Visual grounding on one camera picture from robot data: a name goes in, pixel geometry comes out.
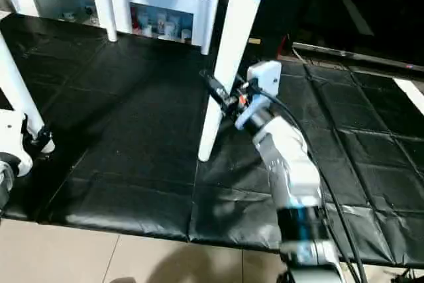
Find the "white table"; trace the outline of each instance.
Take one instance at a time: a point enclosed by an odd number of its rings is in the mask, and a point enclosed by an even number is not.
[[[214,76],[227,91],[233,86],[259,3],[260,0],[229,0],[214,70]],[[201,161],[209,160],[221,119],[221,110],[210,97],[199,146]]]

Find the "black tablecloth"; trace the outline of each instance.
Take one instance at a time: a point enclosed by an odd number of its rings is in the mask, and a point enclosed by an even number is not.
[[[56,143],[17,180],[5,217],[278,248],[249,136],[224,121],[210,161],[197,161],[207,63],[197,48],[123,34],[110,43],[99,28],[20,15],[0,29]],[[304,125],[361,257],[424,268],[424,117],[407,96],[389,78],[284,63],[280,98]]]

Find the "beige floor tile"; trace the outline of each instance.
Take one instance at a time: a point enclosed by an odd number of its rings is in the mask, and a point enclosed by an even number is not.
[[[121,236],[104,282],[242,283],[242,252]]]
[[[0,10],[0,20],[10,15],[10,12]]]
[[[101,283],[118,235],[0,222],[0,282]]]
[[[276,283],[278,275],[285,270],[279,255],[243,251],[243,283]]]

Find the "small container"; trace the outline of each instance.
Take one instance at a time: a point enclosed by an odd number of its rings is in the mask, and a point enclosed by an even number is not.
[[[187,39],[191,39],[191,30],[190,29],[181,30],[181,42],[186,43]]]
[[[158,13],[158,34],[165,34],[166,11]]]
[[[140,25],[141,29],[143,29],[143,28],[145,28],[149,25],[148,20],[149,20],[148,13],[139,13],[137,15],[137,21],[138,21],[138,24]]]
[[[165,22],[165,36],[169,39],[172,39],[175,34],[175,23],[172,21]]]
[[[173,37],[177,38],[178,35],[180,34],[181,17],[177,15],[172,15],[170,16],[169,21],[175,24]]]
[[[152,38],[152,25],[146,25],[143,29],[141,29],[141,35]]]
[[[75,13],[71,11],[67,13],[62,13],[62,17],[65,21],[70,21],[71,23],[74,23],[77,20]]]

